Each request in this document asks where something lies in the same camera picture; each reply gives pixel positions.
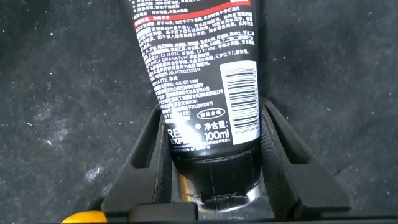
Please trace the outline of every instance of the black tube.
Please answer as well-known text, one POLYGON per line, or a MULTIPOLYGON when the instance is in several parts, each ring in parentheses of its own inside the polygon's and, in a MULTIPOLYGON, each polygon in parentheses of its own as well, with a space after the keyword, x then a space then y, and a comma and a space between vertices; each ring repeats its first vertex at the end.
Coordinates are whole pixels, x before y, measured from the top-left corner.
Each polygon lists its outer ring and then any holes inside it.
POLYGON ((123 0, 169 134, 182 200, 227 211, 262 189, 253 0, 123 0))

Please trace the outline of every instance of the yellow object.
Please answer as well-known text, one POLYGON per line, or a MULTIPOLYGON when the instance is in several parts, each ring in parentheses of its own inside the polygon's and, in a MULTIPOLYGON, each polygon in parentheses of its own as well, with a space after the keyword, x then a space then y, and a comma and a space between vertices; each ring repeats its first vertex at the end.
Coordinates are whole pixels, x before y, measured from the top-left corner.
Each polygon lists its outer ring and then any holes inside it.
POLYGON ((66 223, 106 223, 105 214, 101 211, 79 212, 66 218, 62 224, 66 223))

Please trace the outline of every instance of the barcode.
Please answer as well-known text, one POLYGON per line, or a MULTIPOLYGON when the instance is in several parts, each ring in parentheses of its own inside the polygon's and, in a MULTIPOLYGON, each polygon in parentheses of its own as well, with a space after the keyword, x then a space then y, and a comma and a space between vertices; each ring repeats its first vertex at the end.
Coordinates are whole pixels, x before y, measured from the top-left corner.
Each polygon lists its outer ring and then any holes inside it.
POLYGON ((238 61, 220 65, 233 144, 260 136, 257 63, 238 61))

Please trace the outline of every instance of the product label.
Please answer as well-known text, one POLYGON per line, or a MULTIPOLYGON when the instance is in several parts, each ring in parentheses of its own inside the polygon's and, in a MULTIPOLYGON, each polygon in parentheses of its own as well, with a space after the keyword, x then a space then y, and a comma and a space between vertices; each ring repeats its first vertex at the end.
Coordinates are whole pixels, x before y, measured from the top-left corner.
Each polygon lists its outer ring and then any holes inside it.
POLYGON ((257 51, 250 0, 131 3, 171 150, 257 139, 257 51))

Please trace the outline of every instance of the tube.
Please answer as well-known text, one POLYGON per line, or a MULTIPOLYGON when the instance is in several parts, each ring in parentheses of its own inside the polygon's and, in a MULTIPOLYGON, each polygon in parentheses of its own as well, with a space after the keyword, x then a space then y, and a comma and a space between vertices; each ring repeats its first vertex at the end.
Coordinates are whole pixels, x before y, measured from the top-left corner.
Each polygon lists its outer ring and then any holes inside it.
POLYGON ((263 191, 253 0, 124 0, 162 108, 180 198, 235 210, 263 191))

